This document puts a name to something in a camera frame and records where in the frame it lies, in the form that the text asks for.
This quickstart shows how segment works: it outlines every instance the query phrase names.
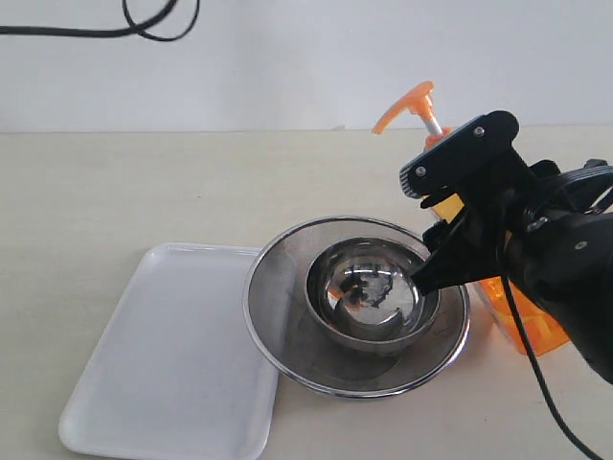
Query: bowl rim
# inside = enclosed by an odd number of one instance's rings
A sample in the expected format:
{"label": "bowl rim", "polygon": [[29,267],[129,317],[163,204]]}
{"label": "bowl rim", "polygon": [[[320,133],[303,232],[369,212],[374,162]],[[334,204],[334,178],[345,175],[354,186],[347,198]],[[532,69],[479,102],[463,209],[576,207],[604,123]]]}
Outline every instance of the bowl rim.
{"label": "bowl rim", "polygon": [[468,291],[465,285],[455,287],[459,290],[460,296],[463,301],[462,305],[464,306],[464,323],[462,325],[461,333],[458,335],[456,342],[449,349],[449,353],[447,353],[447,355],[441,360],[441,362],[436,367],[434,367],[429,373],[421,376],[419,379],[404,383],[394,388],[387,388],[383,390],[372,390],[372,391],[343,390],[343,389],[330,387],[322,383],[318,383],[316,381],[307,379],[301,376],[300,374],[294,372],[287,366],[285,366],[282,362],[280,362],[272,353],[270,353],[270,351],[268,351],[268,349],[266,348],[266,346],[263,344],[260,337],[258,336],[258,333],[256,332],[255,326],[253,324],[253,321],[251,320],[251,315],[249,314],[249,291],[251,287],[251,282],[253,280],[253,277],[261,261],[264,259],[264,257],[266,257],[266,255],[270,252],[270,250],[273,247],[275,247],[277,244],[279,244],[279,242],[283,241],[288,236],[296,233],[297,231],[302,230],[303,228],[308,228],[310,226],[316,225],[318,223],[337,221],[337,220],[356,220],[356,221],[362,221],[362,222],[367,221],[370,223],[376,223],[379,225],[387,226],[392,229],[397,229],[403,233],[407,233],[417,238],[414,232],[411,232],[410,230],[402,228],[399,225],[396,225],[394,223],[391,223],[389,221],[382,220],[379,218],[362,217],[362,216],[342,215],[342,216],[326,216],[326,217],[321,217],[321,218],[312,218],[310,220],[303,221],[301,223],[298,223],[296,225],[293,225],[287,228],[282,233],[280,233],[277,237],[275,237],[275,239],[270,241],[266,246],[264,246],[261,249],[260,254],[258,254],[254,262],[251,264],[249,271],[247,272],[247,277],[245,279],[245,283],[244,283],[243,290],[242,290],[242,311],[243,311],[243,317],[246,323],[247,331],[251,335],[251,339],[256,344],[260,352],[264,355],[264,357],[268,359],[268,361],[272,365],[274,365],[280,372],[282,372],[284,375],[286,375],[290,379],[301,383],[306,388],[309,388],[320,394],[340,397],[340,398],[347,398],[347,399],[373,400],[373,399],[390,398],[393,396],[397,396],[407,391],[410,391],[412,389],[415,389],[419,386],[422,386],[423,384],[427,383],[428,381],[436,377],[438,374],[440,374],[449,365],[451,365],[451,363],[453,363],[457,359],[457,357],[460,355],[462,349],[465,346],[466,340],[468,338],[468,331],[470,330],[470,323],[471,323],[470,313],[469,313],[470,312],[470,297],[468,295]]}
{"label": "bowl rim", "polygon": [[[420,244],[423,245],[423,242],[416,236],[416,235],[411,235],[411,232],[403,229],[402,233],[404,235],[407,235],[409,237],[412,237],[416,242],[419,242]],[[310,301],[310,295],[308,292],[308,278],[310,275],[310,271],[313,268],[313,266],[315,265],[315,263],[317,263],[319,261],[319,258],[325,254],[331,247],[333,247],[336,244],[340,244],[343,242],[350,242],[351,240],[380,240],[383,242],[387,242],[387,243],[392,243],[392,244],[396,244],[398,246],[402,246],[404,249],[406,249],[407,251],[413,253],[414,255],[416,255],[417,257],[419,257],[421,259],[421,254],[418,254],[417,251],[413,250],[411,247],[408,247],[406,244],[400,242],[400,241],[395,241],[395,240],[391,240],[389,238],[381,238],[381,237],[354,237],[354,238],[347,238],[345,240],[341,240],[336,242],[335,244],[328,246],[327,248],[325,248],[324,250],[322,250],[319,254],[317,254],[317,256],[315,256],[315,258],[311,261],[311,263],[308,265],[308,269],[306,270],[306,279],[305,279],[305,285],[304,285],[304,295],[305,295],[305,299],[306,299],[306,306],[308,308],[308,311],[310,312],[311,316],[313,316],[313,319],[317,322],[317,324],[319,324],[319,326],[322,326],[324,328],[326,328],[328,331],[330,331],[332,334],[336,334],[336,335],[341,335],[343,338],[349,340],[350,342],[356,343],[356,344],[363,344],[363,345],[373,345],[373,346],[378,346],[378,347],[383,347],[386,345],[394,345],[394,344],[398,344],[398,343],[402,343],[405,341],[410,341],[412,339],[414,339],[416,336],[424,334],[429,328],[430,326],[432,326],[432,323],[434,323],[436,317],[437,317],[437,313],[439,312],[439,309],[441,307],[441,290],[437,289],[436,291],[430,292],[427,295],[423,296],[422,299],[422,303],[425,304],[427,302],[427,297],[433,294],[436,294],[436,305],[434,306],[434,308],[432,309],[431,313],[430,313],[430,317],[424,321],[418,328],[415,328],[413,331],[411,331],[410,333],[408,333],[407,335],[402,335],[396,338],[392,338],[389,340],[367,340],[367,339],[363,339],[363,338],[357,338],[357,337],[353,337],[352,335],[347,335],[346,333],[343,333],[341,331],[338,331],[337,329],[334,329],[328,322],[324,321],[324,319],[319,315],[319,313],[317,312],[317,310],[315,309],[315,307],[313,306],[312,302]]]}

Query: orange pump head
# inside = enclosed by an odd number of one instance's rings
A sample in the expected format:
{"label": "orange pump head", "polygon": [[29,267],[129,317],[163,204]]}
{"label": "orange pump head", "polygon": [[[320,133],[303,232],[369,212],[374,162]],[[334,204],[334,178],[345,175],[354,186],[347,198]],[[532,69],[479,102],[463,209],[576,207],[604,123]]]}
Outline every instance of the orange pump head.
{"label": "orange pump head", "polygon": [[374,134],[381,134],[383,130],[389,125],[402,110],[409,110],[411,113],[418,115],[425,124],[428,133],[430,134],[425,144],[427,147],[436,144],[443,137],[445,137],[451,128],[442,128],[434,117],[432,111],[432,99],[430,99],[430,93],[434,88],[432,81],[423,81],[418,84],[411,91],[406,93],[400,99],[398,99],[394,105],[387,109],[381,118],[376,122],[373,128]]}

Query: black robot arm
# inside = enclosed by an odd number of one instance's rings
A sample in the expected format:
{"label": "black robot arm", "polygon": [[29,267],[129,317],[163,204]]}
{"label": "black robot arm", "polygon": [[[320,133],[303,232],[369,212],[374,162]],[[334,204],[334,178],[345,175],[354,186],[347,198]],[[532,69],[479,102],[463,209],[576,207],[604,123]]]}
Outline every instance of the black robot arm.
{"label": "black robot arm", "polygon": [[587,363],[613,383],[613,168],[590,160],[560,172],[528,166],[512,147],[517,120],[475,118],[400,173],[403,192],[431,207],[457,194],[464,208],[423,240],[431,256],[419,290],[508,277],[568,334]]}

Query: stainless steel bowl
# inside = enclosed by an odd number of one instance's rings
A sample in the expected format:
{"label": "stainless steel bowl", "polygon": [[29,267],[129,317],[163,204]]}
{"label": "stainless steel bowl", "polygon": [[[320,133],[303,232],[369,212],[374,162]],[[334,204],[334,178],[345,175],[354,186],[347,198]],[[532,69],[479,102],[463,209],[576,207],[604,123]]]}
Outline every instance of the stainless steel bowl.
{"label": "stainless steel bowl", "polygon": [[423,263],[417,239],[353,238],[326,248],[311,264],[306,299],[315,321],[341,346],[401,353],[427,333],[441,296],[422,296],[411,274]]}
{"label": "stainless steel bowl", "polygon": [[355,239],[394,242],[418,259],[428,257],[414,234],[382,220],[330,217],[300,223],[271,241],[247,275],[247,330],[277,369],[311,390],[358,399],[398,395],[433,379],[461,352],[469,326],[468,297],[463,287],[442,289],[429,330],[399,354],[376,356],[339,345],[311,312],[306,283],[320,255]]}

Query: orange bottle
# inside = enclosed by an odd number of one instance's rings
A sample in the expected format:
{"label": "orange bottle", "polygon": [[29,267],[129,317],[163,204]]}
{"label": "orange bottle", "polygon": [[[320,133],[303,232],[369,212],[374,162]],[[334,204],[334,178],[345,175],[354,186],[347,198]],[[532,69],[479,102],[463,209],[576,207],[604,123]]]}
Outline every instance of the orange bottle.
{"label": "orange bottle", "polygon": [[[441,127],[432,111],[430,93],[434,88],[431,81],[424,81],[405,94],[394,103],[378,120],[373,133],[380,134],[385,127],[405,109],[419,115],[428,130],[425,148],[429,149],[451,132],[449,127]],[[451,221],[462,209],[462,200],[453,195],[434,206],[434,212],[439,219]],[[475,286],[482,300],[488,306],[494,320],[503,334],[511,341],[515,349],[522,354],[526,353],[521,343],[519,332],[513,322],[511,310],[499,278],[490,278],[477,282]],[[524,328],[534,348],[534,352],[540,356],[554,348],[566,343],[569,339],[554,318],[533,304],[519,289],[511,285],[513,298],[521,316]]]}

